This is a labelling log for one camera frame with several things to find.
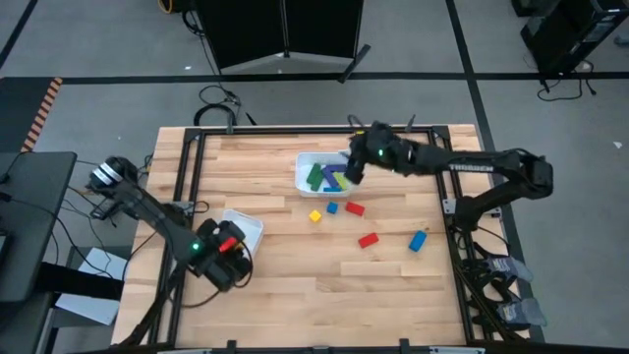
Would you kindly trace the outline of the black power supply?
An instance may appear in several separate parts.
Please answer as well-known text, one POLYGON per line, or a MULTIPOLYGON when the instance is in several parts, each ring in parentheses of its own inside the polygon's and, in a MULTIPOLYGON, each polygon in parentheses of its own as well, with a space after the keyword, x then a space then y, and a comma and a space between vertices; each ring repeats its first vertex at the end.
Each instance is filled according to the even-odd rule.
POLYGON ((90 217, 98 220, 105 220, 116 214, 121 207, 121 203, 112 199, 103 199, 90 212, 90 217))

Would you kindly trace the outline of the white paper sheet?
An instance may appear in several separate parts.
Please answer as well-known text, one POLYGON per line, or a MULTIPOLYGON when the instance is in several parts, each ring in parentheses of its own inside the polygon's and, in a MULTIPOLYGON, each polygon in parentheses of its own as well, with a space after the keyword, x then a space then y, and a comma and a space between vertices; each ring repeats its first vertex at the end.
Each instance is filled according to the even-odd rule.
MULTIPOLYGON (((127 261, 98 248, 80 249, 86 261, 73 255, 72 268, 101 277, 123 280, 127 261)), ((83 316, 103 325, 111 325, 119 311, 119 300, 98 299, 83 295, 61 294, 55 307, 83 316)))

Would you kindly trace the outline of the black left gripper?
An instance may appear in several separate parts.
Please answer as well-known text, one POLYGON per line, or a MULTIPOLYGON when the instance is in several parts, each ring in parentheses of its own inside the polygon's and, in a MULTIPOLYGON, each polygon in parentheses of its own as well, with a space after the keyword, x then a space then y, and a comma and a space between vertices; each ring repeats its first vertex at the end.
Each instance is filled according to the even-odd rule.
POLYGON ((218 291, 229 291, 252 273, 253 256, 245 238, 233 221, 206 219, 190 246, 190 270, 205 276, 218 291))

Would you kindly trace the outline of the black mat orange striped edge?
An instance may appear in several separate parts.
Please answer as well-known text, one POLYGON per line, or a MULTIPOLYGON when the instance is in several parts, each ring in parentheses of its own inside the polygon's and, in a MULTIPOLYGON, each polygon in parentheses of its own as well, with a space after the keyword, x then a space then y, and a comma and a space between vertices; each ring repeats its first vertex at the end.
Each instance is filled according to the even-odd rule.
POLYGON ((0 78, 0 152, 32 151, 61 78, 0 78))

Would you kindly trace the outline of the black folding partition screen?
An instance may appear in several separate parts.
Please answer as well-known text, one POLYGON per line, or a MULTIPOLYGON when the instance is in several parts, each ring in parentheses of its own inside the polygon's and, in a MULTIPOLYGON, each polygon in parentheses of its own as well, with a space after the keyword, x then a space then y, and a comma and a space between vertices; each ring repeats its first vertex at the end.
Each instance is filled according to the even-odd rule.
POLYGON ((293 53, 345 58, 345 83, 372 47, 360 45, 365 0, 192 0, 218 72, 293 53))

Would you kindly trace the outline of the white bin with printed label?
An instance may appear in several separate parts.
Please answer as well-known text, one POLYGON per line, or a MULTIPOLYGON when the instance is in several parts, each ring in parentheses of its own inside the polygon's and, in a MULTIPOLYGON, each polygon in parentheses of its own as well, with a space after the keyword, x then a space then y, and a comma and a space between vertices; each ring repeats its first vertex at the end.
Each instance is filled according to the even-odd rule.
POLYGON ((303 197, 330 197, 342 198, 348 197, 353 187, 349 184, 349 190, 340 193, 325 193, 323 188, 329 187, 328 183, 323 182, 317 192, 311 190, 311 185, 307 183, 307 177, 311 168, 315 163, 321 165, 321 170, 328 164, 347 164, 347 159, 339 152, 300 152, 295 163, 295 187, 299 190, 303 197))

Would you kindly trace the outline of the plain white plastic bin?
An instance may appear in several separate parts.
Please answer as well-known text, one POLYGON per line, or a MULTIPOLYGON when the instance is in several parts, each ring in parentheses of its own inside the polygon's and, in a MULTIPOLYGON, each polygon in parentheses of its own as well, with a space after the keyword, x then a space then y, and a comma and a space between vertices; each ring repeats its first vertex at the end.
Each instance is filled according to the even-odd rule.
POLYGON ((245 234, 245 245, 254 257, 263 238, 263 223, 234 209, 225 209, 222 219, 232 221, 243 231, 245 234))

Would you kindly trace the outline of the black equipment cart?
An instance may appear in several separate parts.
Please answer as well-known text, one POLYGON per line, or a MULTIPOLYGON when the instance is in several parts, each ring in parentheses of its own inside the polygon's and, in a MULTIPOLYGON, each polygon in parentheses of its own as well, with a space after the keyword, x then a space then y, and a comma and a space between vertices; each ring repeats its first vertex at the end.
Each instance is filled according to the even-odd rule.
POLYGON ((563 76, 592 72, 589 55, 629 18, 629 0, 510 0, 520 18, 527 66, 563 76))

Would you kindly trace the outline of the grey plastic pouch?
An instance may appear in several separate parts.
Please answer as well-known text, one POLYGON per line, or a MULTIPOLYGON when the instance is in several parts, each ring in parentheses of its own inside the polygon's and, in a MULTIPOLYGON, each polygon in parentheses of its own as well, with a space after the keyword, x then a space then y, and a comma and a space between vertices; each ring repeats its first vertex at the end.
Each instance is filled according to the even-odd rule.
POLYGON ((497 313, 508 325, 547 325, 541 306, 535 298, 500 304, 497 313))
POLYGON ((512 257, 487 259, 486 264, 492 273, 504 279, 516 277, 527 282, 531 282, 534 279, 533 273, 527 266, 512 257))

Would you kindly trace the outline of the black desk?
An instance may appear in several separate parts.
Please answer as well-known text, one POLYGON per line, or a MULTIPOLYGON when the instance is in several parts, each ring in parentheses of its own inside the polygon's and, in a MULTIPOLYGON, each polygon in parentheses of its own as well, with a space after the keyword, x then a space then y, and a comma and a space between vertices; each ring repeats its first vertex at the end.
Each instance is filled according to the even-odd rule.
POLYGON ((25 301, 39 278, 44 253, 70 182, 77 155, 64 152, 0 153, 0 229, 9 246, 0 259, 0 303, 25 301))

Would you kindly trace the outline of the black aluminium table frame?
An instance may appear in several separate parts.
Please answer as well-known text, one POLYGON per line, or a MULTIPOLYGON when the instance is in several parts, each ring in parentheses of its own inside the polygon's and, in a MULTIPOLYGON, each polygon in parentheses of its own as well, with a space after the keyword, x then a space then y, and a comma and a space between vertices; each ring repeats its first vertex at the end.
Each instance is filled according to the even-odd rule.
POLYGON ((459 193, 449 176, 404 178, 368 167, 345 209, 312 222, 327 198, 303 197, 295 187, 300 152, 336 152, 345 127, 240 128, 159 132, 148 180, 160 199, 203 201, 217 217, 225 209, 258 218, 263 238, 251 282, 216 295, 206 281, 186 278, 184 302, 164 319, 179 348, 226 347, 365 351, 400 344, 463 344, 470 333, 458 299, 441 202, 459 193), (426 242, 409 249, 417 231, 426 242), (358 240, 376 233, 362 249, 358 240))

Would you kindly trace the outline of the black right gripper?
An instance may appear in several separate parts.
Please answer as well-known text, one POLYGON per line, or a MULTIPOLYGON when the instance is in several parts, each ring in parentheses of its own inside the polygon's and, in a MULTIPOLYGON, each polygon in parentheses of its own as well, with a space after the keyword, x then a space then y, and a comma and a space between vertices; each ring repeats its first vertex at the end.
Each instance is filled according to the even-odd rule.
POLYGON ((347 159, 344 176, 355 185, 363 181, 367 164, 396 170, 405 154, 402 139, 391 126, 381 122, 372 123, 362 135, 355 134, 350 139, 349 148, 344 151, 347 159))

